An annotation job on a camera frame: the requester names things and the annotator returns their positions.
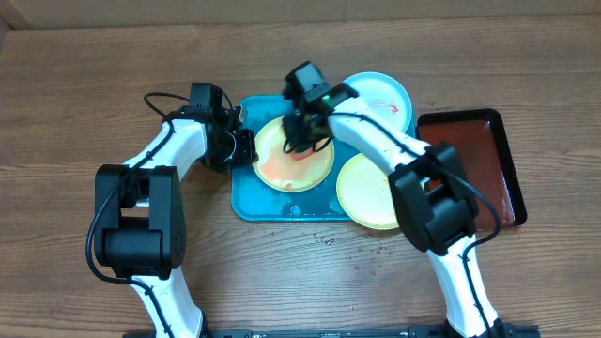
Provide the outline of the red sponge with dark scourer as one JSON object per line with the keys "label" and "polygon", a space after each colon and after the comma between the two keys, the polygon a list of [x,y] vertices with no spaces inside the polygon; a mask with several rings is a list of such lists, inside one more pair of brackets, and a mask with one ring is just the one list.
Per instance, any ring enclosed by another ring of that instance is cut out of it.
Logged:
{"label": "red sponge with dark scourer", "polygon": [[314,150],[312,148],[309,148],[309,149],[304,150],[302,152],[292,151],[290,153],[290,158],[292,159],[292,161],[302,161],[302,160],[310,157],[314,153],[315,152],[314,152]]}

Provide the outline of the yellow plate with ketchup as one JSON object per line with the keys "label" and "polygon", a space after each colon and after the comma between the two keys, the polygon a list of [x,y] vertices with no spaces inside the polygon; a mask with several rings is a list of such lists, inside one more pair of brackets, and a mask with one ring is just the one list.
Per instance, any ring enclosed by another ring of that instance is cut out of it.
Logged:
{"label": "yellow plate with ketchup", "polygon": [[333,142],[302,161],[292,161],[290,153],[283,151],[285,135],[282,119],[281,116],[272,119],[256,136],[258,160],[253,164],[254,171],[276,191],[304,192],[313,189],[326,178],[333,167]]}

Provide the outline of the light blue plate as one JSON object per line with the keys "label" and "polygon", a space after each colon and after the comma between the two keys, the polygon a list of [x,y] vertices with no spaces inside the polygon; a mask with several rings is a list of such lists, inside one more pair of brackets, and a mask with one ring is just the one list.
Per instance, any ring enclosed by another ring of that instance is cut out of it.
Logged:
{"label": "light blue plate", "polygon": [[415,135],[412,104],[407,90],[393,77],[379,72],[361,72],[345,79],[372,111],[403,133]]}

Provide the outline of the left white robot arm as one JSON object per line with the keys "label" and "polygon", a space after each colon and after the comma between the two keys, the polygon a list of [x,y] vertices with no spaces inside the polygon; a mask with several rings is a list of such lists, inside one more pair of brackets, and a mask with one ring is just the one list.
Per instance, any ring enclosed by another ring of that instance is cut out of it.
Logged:
{"label": "left white robot arm", "polygon": [[95,213],[85,241],[91,272],[127,284],[155,326],[154,337],[209,337],[182,263],[187,226],[181,180],[200,162],[228,174],[256,161],[254,133],[241,107],[204,84],[183,106],[162,115],[161,131],[137,156],[104,164],[95,176]]}

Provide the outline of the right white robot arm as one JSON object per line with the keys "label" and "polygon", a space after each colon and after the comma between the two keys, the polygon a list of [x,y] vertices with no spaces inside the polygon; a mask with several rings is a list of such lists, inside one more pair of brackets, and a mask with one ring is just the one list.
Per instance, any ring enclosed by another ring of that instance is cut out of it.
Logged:
{"label": "right white robot arm", "polygon": [[283,119],[284,151],[316,148],[338,139],[362,153],[389,181],[397,223],[407,240],[428,255],[446,304],[446,325],[454,337],[502,337],[504,326],[485,292],[477,246],[495,236],[476,235],[475,219],[493,204],[467,179],[455,149],[436,146],[392,128],[360,98],[297,109]]}

